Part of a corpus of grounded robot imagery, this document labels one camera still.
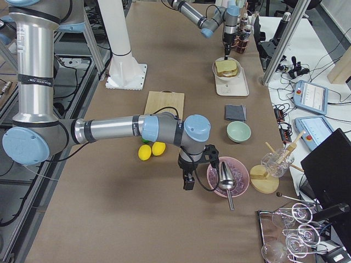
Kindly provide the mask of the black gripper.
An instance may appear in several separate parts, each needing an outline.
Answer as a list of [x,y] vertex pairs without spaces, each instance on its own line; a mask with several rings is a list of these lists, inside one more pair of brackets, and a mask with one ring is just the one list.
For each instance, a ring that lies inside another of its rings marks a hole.
[[240,29],[239,26],[224,26],[223,45],[224,59],[228,60],[230,47],[236,46],[239,41],[247,41],[250,37],[250,26]]
[[214,145],[205,145],[203,151],[196,155],[189,154],[182,146],[178,156],[178,165],[183,171],[183,189],[192,190],[195,185],[193,172],[198,164],[210,164],[212,168],[219,169],[219,152]]

